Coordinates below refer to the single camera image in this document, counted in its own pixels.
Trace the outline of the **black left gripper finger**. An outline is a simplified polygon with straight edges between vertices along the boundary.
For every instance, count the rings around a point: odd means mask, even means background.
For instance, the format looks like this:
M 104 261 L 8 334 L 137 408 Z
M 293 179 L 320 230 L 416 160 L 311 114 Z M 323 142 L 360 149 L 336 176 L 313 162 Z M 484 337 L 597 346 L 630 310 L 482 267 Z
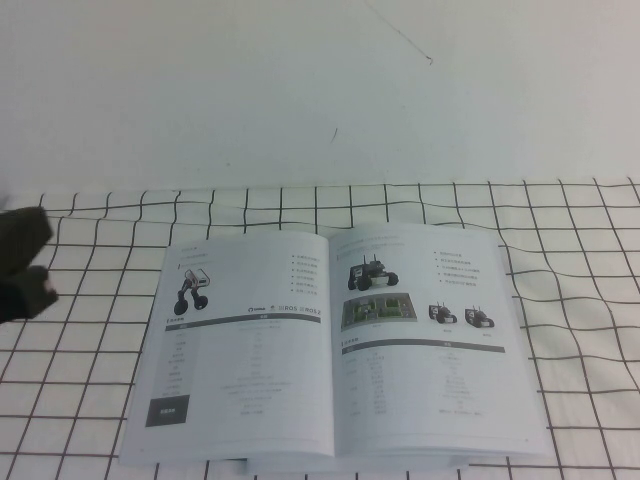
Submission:
M 52 237 L 46 210 L 30 206 L 1 213 L 1 275 L 25 270 Z
M 42 266 L 29 267 L 1 279 L 1 323 L 33 319 L 53 305 L 59 296 Z

